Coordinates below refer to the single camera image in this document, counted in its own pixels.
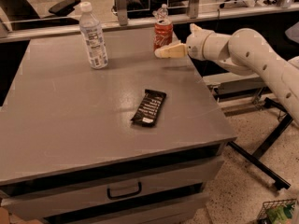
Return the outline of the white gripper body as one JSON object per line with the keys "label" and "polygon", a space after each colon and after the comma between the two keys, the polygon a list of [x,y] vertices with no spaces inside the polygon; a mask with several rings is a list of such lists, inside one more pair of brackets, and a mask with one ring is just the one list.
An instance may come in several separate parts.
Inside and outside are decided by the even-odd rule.
{"label": "white gripper body", "polygon": [[199,61],[219,61],[229,57],[229,36],[211,30],[192,32],[186,40],[188,54]]}

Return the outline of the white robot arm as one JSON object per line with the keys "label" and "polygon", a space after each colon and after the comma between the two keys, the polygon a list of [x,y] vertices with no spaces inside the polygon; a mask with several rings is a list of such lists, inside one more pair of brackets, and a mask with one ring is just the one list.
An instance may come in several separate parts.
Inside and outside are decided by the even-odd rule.
{"label": "white robot arm", "polygon": [[299,123],[299,69],[274,52],[258,32],[243,28],[231,35],[190,25],[187,40],[155,50],[158,58],[186,55],[199,61],[212,61],[240,76],[257,74],[273,92],[295,122]]}

